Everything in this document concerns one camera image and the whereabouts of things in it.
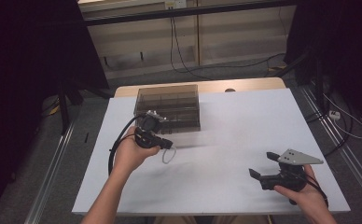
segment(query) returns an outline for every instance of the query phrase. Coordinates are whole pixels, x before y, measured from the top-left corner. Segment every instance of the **person's left hand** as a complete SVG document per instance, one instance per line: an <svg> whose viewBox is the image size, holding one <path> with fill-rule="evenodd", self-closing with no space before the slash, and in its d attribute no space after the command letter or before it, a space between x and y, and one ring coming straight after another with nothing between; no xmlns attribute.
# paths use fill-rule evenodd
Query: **person's left hand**
<svg viewBox="0 0 362 224"><path fill-rule="evenodd" d="M139 147L134 141L135 128L130 127L124 135L127 137L119 144L114 161L114 170L120 170L127 175L139 167L147 157L156 155L160 150L160 147Z"/></svg>

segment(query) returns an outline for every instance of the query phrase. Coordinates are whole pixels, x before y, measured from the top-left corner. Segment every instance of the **black curtain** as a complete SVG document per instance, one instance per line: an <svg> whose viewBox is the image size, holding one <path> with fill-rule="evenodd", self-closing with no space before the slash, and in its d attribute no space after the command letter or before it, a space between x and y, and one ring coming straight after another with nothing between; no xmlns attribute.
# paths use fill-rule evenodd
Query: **black curtain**
<svg viewBox="0 0 362 224"><path fill-rule="evenodd" d="M362 114L362 2L308 1L297 6L285 62L306 50L313 56L296 68L297 82L310 81L317 57L333 87Z"/></svg>
<svg viewBox="0 0 362 224"><path fill-rule="evenodd" d="M0 196L59 81L108 88L86 27L42 25L82 20L75 0L0 0Z"/></svg>

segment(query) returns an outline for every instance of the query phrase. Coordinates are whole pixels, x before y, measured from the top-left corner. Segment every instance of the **clear plastic box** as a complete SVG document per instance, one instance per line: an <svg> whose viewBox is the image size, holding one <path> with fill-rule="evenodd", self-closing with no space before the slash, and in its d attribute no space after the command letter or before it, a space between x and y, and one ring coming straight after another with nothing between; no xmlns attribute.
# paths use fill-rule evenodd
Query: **clear plastic box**
<svg viewBox="0 0 362 224"><path fill-rule="evenodd" d="M166 118L162 123L162 134L197 132L201 129L197 85L140 89L134 115L144 114L148 110Z"/></svg>

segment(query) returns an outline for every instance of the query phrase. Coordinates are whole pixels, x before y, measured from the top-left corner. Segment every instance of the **wire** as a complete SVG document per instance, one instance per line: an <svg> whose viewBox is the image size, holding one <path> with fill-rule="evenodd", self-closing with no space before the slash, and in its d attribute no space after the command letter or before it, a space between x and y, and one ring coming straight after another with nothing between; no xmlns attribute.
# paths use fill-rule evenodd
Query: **wire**
<svg viewBox="0 0 362 224"><path fill-rule="evenodd" d="M321 112L321 113L320 112L315 112L315 113L312 113L311 115L306 116L305 117L306 122L307 123L312 123L312 122L314 122L316 120L319 120L319 119L323 118L327 114L328 111L329 111L329 103L327 103L327 106L325 106L323 112ZM314 119L307 120L307 119L311 118L314 115L316 115L316 116L318 115L318 117L316 117Z"/></svg>
<svg viewBox="0 0 362 224"><path fill-rule="evenodd" d="M277 56L285 55L285 53L278 53L278 54L272 55L271 57L269 57L269 58L267 58L267 59L265 59L263 61L259 61L257 63L244 64L244 65L215 65L215 66L200 66L200 67L195 67L195 68L187 68L185 66L185 64L184 64L183 58L181 56L180 48L179 48L179 45L178 45L178 37L177 37L174 18L171 18L171 23L172 23L172 47L171 47L171 50L170 50L170 62L172 64L172 68L175 70L175 72L178 72L178 73L190 73L190 74L192 74L191 72L194 72L194 71L197 71L197 70L202 70L202 69L210 69L210 68L244 68L244 67L250 67L250 66L255 66L255 65L261 64L261 63L266 63L270 59L275 58ZM175 41L176 41L176 44L177 44L178 54L180 56L181 62L184 65L184 67L186 68L187 71L178 70L178 69L176 69L174 67L174 63L173 63L173 46L174 46L173 36L175 36ZM192 75L195 76L195 77L201 77L201 78L206 78L206 79L212 80L209 77L202 77L202 76L198 76L196 74L192 74Z"/></svg>
<svg viewBox="0 0 362 224"><path fill-rule="evenodd" d="M174 149L174 154L173 154L173 156L172 156L168 161L165 161L165 160L164 160L164 155L166 154L167 150L169 150L169 149L165 148L164 151L163 151L163 154L162 154L162 156L161 156L161 161L162 161L164 164L169 164L169 162L171 162L171 161L173 160L173 158L174 158L174 156L175 156L175 153L177 152L177 147L172 146L171 148Z"/></svg>
<svg viewBox="0 0 362 224"><path fill-rule="evenodd" d="M287 40L287 39L288 39L288 36L286 35L286 30L285 30L285 26L284 26L284 23L283 23L283 19L281 18L281 7L279 7L278 17L279 17L279 19L280 19L281 25L283 26L284 38L285 38L285 40Z"/></svg>
<svg viewBox="0 0 362 224"><path fill-rule="evenodd" d="M347 108L350 111L350 114L353 114L352 108L350 107L350 105L347 103L347 101L345 101ZM344 116L341 116L343 122L344 122L344 128L347 128L347 123L346 123L346 119ZM353 120L350 119L350 128L349 128L349 132L353 129ZM336 152L339 148L341 148L344 144L346 144L347 140L349 140L350 135L345 133L344 136L342 137L341 141L333 148L331 149L328 153L324 154L324 157L327 158L328 156L332 155L334 152Z"/></svg>
<svg viewBox="0 0 362 224"><path fill-rule="evenodd" d="M353 117L351 114L347 113L346 111L344 111L343 109L341 109L340 107L338 107L338 106L337 106L335 103L333 103L326 95L324 95L324 96L327 98L327 100L329 100L329 101L330 101L336 108L338 108L341 112L345 113L345 114L348 115L351 119L354 119L355 121L357 121L357 122L362 126L362 122L361 122L361 121L359 121L358 119L356 119L355 117ZM341 130L342 132L347 133L347 134L349 134L350 136L352 136L352 137L354 137L354 138L362 139L361 136L354 135L354 134L352 134L352 133L350 133L350 132L347 132L347 131L345 131L344 129L342 129L342 128L336 123L336 120L335 120L335 119L333 120L333 122L334 122L335 126L338 127L338 129Z"/></svg>
<svg viewBox="0 0 362 224"><path fill-rule="evenodd" d="M126 138L130 137L130 136L134 136L134 133L131 133L131 134L128 134L124 137L122 137L120 140L119 140L119 143L121 143L123 140L125 140Z"/></svg>
<svg viewBox="0 0 362 224"><path fill-rule="evenodd" d="M263 77L267 77L269 74L269 61L266 61L266 74Z"/></svg>
<svg viewBox="0 0 362 224"><path fill-rule="evenodd" d="M177 49L178 49L178 54L180 56L180 59L181 59L181 63L184 65L185 69L187 69L187 72L190 73L191 75L193 75L194 77L200 77L200 78L204 78L204 79L208 79L208 80L213 80L212 78L209 78L209 77L202 77L202 76L199 76L199 75L196 75L196 74L193 74L184 64L184 60L182 59L182 55L181 55L181 51L180 51L180 47L179 47L179 44L178 44L178 37L177 37L177 29L175 27L175 20L173 17L170 18L170 21L172 23L172 48L170 50L170 61L172 63L172 67L173 69L176 71L176 72L179 72L177 71L175 68L174 68L174 65L173 65L173 27L174 27L174 36L175 36L175 42L177 44Z"/></svg>
<svg viewBox="0 0 362 224"><path fill-rule="evenodd" d="M123 139L121 140L121 137L123 136L123 134L126 132L126 130L129 128L129 126L131 126L131 124L139 118L142 118L143 115L138 115L134 118L132 118L128 124L126 124L126 126L123 128L122 132L120 132L117 141L115 141L114 145L112 146L109 153L109 158L108 158L108 175L111 174L112 168L114 167L114 157L115 157L115 152L117 151L117 148L119 147L119 144L121 141L123 141Z"/></svg>
<svg viewBox="0 0 362 224"><path fill-rule="evenodd" d="M313 188L315 188L320 194L321 196L323 196L323 199L324 199L324 202L326 203L327 207L329 207L329 204L328 204L328 199L327 199L327 195L323 192L323 190L320 188L320 185L318 184L318 181L315 180L312 176L309 176L307 174L308 177L311 178L311 180L314 181L314 183L310 180L308 180L307 178L305 177L302 177L298 174L295 174L295 173L292 173L292 172L289 172L287 170L282 170L282 172L286 173L286 174L289 174L289 175L293 175L294 177L300 179L300 180L303 180L304 182L306 182L307 184L309 184L310 186L312 186Z"/></svg>
<svg viewBox="0 0 362 224"><path fill-rule="evenodd" d="M52 104L50 104L50 105L49 105L49 106L47 106L45 109L43 109L43 110L41 111L41 113L43 113L43 112L47 111L48 109L50 109L51 107L53 107L54 105L56 105L58 102L59 102L59 97L57 97L57 98L56 98L56 100L55 100L55 101L53 101L53 103L52 103Z"/></svg>

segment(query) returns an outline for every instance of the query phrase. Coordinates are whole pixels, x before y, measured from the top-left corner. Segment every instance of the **white tabletop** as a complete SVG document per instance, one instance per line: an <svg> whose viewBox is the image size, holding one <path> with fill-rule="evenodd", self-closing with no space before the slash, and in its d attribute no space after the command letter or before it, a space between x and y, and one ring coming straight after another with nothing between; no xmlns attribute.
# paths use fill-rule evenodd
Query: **white tabletop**
<svg viewBox="0 0 362 224"><path fill-rule="evenodd" d="M299 213L273 190L262 190L248 168L278 174L266 152L293 148L325 161L292 93L288 89L200 93L202 130L174 133L178 150L169 164L162 151L148 158L129 178L119 215L198 216ZM135 97L110 100L90 163L77 195L74 213L85 214L107 179L108 149L132 118ZM313 165L329 200L329 210L350 208L327 163Z"/></svg>

